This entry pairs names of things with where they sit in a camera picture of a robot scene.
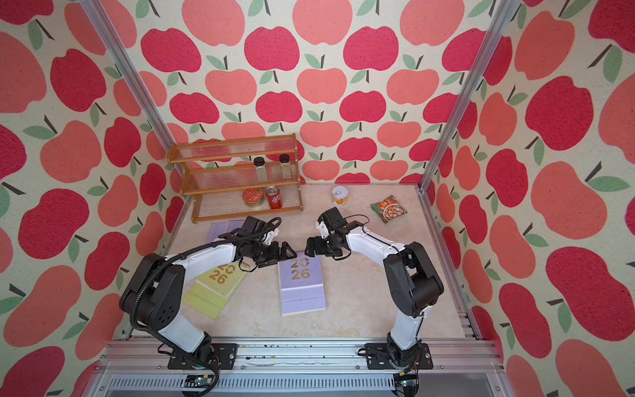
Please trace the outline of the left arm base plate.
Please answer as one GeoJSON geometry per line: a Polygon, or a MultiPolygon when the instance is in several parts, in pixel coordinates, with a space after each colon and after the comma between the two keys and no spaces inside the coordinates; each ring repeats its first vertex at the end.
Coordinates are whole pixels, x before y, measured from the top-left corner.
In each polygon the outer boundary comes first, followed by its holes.
{"type": "Polygon", "coordinates": [[[217,368],[218,370],[232,370],[236,360],[238,345],[235,343],[209,343],[205,342],[195,352],[183,355],[178,352],[170,354],[167,367],[170,370],[205,370],[204,366],[193,360],[193,357],[200,362],[217,368]]]}

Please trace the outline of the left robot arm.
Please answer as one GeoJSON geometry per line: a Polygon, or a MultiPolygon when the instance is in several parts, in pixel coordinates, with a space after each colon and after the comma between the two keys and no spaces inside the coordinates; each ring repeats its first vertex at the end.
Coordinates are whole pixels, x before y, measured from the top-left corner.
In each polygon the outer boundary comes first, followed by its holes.
{"type": "Polygon", "coordinates": [[[210,243],[173,256],[151,253],[142,258],[119,300],[135,330],[147,332],[184,357],[202,366],[216,356],[211,338],[181,313],[186,284],[202,274],[242,262],[257,268],[296,258],[289,243],[275,240],[282,219],[264,222],[253,216],[210,243]]]}

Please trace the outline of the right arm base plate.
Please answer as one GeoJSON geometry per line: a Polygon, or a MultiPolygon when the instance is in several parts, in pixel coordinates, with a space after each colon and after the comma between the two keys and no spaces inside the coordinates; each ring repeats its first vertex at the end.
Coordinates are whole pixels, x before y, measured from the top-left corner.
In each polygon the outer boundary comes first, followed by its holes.
{"type": "Polygon", "coordinates": [[[365,359],[369,370],[432,370],[433,359],[428,344],[416,342],[407,350],[400,349],[393,342],[367,343],[357,351],[365,359]]]}

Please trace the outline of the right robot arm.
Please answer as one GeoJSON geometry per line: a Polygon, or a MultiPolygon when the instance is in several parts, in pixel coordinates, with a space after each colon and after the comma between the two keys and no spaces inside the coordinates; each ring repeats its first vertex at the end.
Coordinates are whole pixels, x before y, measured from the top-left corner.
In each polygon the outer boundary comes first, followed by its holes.
{"type": "Polygon", "coordinates": [[[372,233],[363,223],[348,221],[337,208],[322,213],[316,223],[318,237],[308,238],[304,254],[335,261],[343,254],[359,253],[380,265],[386,274],[390,296],[399,310],[387,335],[385,350],[365,349],[368,356],[387,360],[392,367],[409,370],[423,358],[418,339],[423,320],[444,293],[444,284],[422,244],[402,244],[372,233]]]}

